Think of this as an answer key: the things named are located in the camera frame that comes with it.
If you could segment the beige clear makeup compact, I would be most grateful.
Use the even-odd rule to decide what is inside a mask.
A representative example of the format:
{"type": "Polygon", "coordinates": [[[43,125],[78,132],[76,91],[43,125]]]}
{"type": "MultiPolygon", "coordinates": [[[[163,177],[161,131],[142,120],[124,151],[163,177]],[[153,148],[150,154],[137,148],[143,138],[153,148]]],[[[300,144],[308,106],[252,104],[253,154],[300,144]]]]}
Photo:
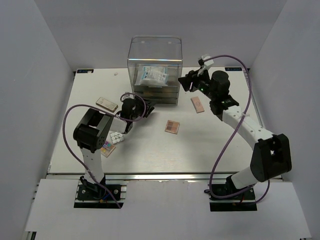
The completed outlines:
{"type": "Polygon", "coordinates": [[[112,113],[114,113],[118,109],[118,105],[116,103],[113,103],[103,97],[100,97],[95,104],[105,110],[108,110],[112,113]]]}

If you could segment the clear smoky makeup organizer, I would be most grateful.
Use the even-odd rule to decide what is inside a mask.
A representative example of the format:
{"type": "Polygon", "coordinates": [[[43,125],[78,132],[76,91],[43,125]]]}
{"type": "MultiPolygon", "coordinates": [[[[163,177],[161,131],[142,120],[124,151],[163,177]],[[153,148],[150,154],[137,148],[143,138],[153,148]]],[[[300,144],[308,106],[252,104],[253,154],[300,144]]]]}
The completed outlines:
{"type": "Polygon", "coordinates": [[[157,104],[177,105],[182,75],[182,40],[172,35],[136,35],[127,69],[132,92],[157,104]]]}

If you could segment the brown four-pan eyeshadow palette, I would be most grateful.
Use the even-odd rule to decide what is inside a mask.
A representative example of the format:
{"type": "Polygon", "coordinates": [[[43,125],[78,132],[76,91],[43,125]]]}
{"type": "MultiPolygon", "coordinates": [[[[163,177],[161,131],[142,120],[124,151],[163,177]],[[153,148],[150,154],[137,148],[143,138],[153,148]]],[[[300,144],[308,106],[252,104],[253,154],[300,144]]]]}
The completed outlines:
{"type": "Polygon", "coordinates": [[[180,123],[173,120],[168,120],[165,126],[165,132],[177,134],[179,131],[180,123]]]}

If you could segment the colourful eyeshadow palette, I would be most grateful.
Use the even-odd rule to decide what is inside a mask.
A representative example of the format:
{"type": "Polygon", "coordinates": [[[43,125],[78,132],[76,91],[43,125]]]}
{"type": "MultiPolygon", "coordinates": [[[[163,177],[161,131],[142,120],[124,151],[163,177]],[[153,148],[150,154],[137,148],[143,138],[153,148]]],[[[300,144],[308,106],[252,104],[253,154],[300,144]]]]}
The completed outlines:
{"type": "Polygon", "coordinates": [[[108,141],[106,141],[101,147],[100,151],[103,156],[106,158],[113,152],[116,146],[108,141]]]}

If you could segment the pink slim makeup palette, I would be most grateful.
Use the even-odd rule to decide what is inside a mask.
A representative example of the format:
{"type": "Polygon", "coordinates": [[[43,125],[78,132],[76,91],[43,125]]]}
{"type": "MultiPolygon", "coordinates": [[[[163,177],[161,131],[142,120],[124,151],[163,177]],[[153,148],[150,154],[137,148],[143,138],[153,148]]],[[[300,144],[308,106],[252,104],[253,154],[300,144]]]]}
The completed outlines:
{"type": "Polygon", "coordinates": [[[194,107],[194,109],[195,109],[197,114],[203,113],[205,111],[205,109],[204,109],[204,107],[203,107],[203,105],[202,105],[202,103],[201,103],[201,101],[200,101],[198,96],[192,97],[190,100],[191,100],[191,102],[193,104],[193,107],[194,107]]]}

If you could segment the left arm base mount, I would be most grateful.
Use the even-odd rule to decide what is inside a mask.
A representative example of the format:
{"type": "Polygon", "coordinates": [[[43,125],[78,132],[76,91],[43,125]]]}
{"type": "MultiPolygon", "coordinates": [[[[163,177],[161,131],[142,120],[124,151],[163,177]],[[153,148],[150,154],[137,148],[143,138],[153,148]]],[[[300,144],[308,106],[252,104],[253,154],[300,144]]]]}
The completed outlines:
{"type": "MultiPolygon", "coordinates": [[[[107,184],[106,187],[111,191],[113,197],[118,202],[119,206],[124,205],[126,199],[127,185],[126,184],[107,184]]],[[[75,209],[120,209],[114,201],[110,193],[102,189],[101,193],[96,193],[85,187],[80,181],[78,182],[74,204],[75,209]]]]}

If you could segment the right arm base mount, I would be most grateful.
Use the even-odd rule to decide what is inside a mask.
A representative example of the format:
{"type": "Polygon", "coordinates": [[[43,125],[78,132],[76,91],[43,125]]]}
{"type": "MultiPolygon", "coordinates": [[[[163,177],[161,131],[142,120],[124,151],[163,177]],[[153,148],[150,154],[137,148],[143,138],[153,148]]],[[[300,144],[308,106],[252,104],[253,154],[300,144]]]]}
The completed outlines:
{"type": "Polygon", "coordinates": [[[205,189],[204,193],[209,195],[211,212],[255,212],[258,210],[253,189],[228,198],[216,198],[211,195],[209,189],[205,189]]]}

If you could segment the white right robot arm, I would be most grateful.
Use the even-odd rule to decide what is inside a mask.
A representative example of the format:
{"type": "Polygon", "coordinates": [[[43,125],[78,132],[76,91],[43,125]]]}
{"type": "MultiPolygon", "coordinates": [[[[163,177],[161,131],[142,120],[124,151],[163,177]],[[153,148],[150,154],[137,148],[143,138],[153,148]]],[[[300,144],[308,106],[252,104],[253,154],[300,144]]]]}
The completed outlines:
{"type": "Polygon", "coordinates": [[[212,113],[234,129],[252,148],[250,165],[229,176],[219,198],[238,199],[244,190],[292,170],[290,142],[286,135],[274,134],[256,123],[230,95],[229,75],[221,70],[209,75],[191,70],[178,78],[186,92],[200,91],[209,98],[212,113]]]}

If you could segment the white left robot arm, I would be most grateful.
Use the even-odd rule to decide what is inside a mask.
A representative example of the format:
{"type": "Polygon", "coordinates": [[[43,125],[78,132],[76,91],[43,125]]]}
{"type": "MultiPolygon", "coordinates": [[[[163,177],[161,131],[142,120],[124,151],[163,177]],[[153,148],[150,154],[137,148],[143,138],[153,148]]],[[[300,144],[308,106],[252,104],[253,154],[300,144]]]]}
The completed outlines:
{"type": "Polygon", "coordinates": [[[133,122],[147,118],[155,109],[156,103],[138,97],[126,98],[121,110],[115,116],[89,108],[73,131],[73,139],[80,148],[86,165],[81,183],[88,187],[88,193],[99,200],[105,196],[106,179],[102,168],[101,148],[107,140],[108,133],[127,134],[133,122]]]}

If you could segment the grey nine-pan eyeshadow palette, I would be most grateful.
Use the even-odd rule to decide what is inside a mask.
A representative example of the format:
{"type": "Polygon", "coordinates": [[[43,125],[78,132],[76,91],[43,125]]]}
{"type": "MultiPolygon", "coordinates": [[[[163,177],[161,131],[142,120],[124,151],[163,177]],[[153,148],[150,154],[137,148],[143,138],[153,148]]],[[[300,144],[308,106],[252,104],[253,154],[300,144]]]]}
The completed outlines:
{"type": "Polygon", "coordinates": [[[121,143],[125,140],[124,134],[116,131],[112,131],[109,134],[111,142],[113,145],[121,143]]]}

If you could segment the blue label sticker right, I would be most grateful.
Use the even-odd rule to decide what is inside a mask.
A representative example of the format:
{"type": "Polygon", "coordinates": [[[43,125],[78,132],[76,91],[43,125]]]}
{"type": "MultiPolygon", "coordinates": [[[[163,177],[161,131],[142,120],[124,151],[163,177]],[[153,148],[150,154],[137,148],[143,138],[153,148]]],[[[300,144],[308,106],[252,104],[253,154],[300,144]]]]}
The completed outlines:
{"type": "Polygon", "coordinates": [[[224,69],[227,72],[242,72],[243,71],[241,67],[225,67],[224,69]]]}

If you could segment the white cotton pad pack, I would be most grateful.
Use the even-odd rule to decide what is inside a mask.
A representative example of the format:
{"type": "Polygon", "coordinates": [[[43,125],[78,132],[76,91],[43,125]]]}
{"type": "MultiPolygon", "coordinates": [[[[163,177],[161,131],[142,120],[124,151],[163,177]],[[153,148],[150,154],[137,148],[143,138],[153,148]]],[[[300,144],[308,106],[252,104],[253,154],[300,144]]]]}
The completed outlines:
{"type": "Polygon", "coordinates": [[[148,77],[155,81],[156,86],[166,86],[169,75],[167,74],[167,67],[155,66],[155,70],[147,72],[148,77]]]}

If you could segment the blue label sticker left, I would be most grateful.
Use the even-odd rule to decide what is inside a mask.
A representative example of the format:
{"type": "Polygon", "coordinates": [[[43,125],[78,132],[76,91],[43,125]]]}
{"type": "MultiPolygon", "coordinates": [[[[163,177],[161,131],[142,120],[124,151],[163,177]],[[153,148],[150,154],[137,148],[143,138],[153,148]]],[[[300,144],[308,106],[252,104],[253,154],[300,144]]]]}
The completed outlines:
{"type": "Polygon", "coordinates": [[[77,74],[92,74],[94,69],[78,69],[76,71],[77,74]]]}

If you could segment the blue label sticker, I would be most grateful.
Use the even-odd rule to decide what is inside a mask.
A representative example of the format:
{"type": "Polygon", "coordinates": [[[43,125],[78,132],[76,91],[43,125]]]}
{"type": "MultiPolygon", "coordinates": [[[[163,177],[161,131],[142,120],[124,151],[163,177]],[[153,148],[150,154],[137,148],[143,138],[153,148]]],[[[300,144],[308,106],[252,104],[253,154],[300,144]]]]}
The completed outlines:
{"type": "Polygon", "coordinates": [[[241,67],[225,67],[224,69],[227,72],[242,72],[243,71],[241,67]]]}
{"type": "Polygon", "coordinates": [[[77,74],[92,74],[94,69],[78,69],[76,71],[77,74]]]}

